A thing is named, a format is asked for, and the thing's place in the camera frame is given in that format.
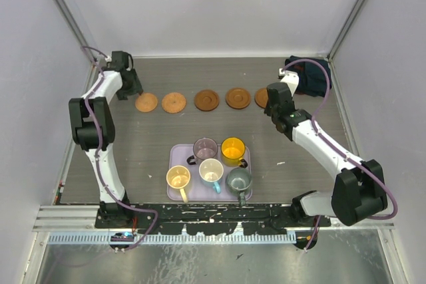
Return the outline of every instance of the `black mounting plate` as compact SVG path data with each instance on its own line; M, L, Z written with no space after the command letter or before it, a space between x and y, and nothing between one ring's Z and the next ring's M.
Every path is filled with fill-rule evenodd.
M238 222L242 222L244 235L286 234L287 227L312 227L314 217L303 221L294 221L290 206L287 204L142 204L136 208L151 209L158 212L156 225L150 234L178 235L186 226L186 232L196 235L231 234ZM144 233L154 218L153 213L138 213L136 228ZM330 220L323 218L320 227L330 226ZM122 218L105 219L98 213L95 227L97 229L131 228L133 221Z

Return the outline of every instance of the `dark green mug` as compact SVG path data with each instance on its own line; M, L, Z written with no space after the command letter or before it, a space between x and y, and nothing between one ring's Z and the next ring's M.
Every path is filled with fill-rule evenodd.
M245 168L235 168L226 177L226 187L238 197L240 206L246 205L246 195L252 189L253 177Z

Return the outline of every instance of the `cup handle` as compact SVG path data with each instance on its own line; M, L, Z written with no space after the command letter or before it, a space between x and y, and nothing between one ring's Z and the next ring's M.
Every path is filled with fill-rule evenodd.
M240 167L240 168L244 168L244 169L245 169L245 168L247 168L247 167L248 167L248 163L247 163L247 161L245 161L245 159L241 159L241 160L240 160L240 163L241 163L241 164L239 165L239 167Z
M186 163L189 164L190 166L193 166L196 164L195 162L195 156L190 156L189 158L186 159Z
M240 206L246 205L246 194L244 192L240 192L238 194L238 203L240 204Z
M218 182L213 183L213 188L214 188L214 190L216 191L217 194L220 193L220 185L219 185Z
M182 196L182 200L184 200L185 203L188 203L188 197L186 196L185 190L180 189L180 195Z

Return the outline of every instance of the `clear plastic mug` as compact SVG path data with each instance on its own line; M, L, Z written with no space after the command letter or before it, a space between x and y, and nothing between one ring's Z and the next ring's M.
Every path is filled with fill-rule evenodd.
M194 143L192 149L194 155L186 159L186 163L190 166L200 164L204 160L216 157L218 153L218 144L210 138L201 138Z

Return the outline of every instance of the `light yellow mug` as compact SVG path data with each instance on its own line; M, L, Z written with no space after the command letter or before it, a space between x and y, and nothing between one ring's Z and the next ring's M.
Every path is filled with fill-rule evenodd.
M248 163L244 159L246 153L246 145L238 138L227 138L220 146L222 162L226 166L239 166L247 168Z
M188 191L189 181L191 180L191 173L184 166L174 166L170 168L166 175L167 184L175 190L179 190L180 196L185 203L188 203Z

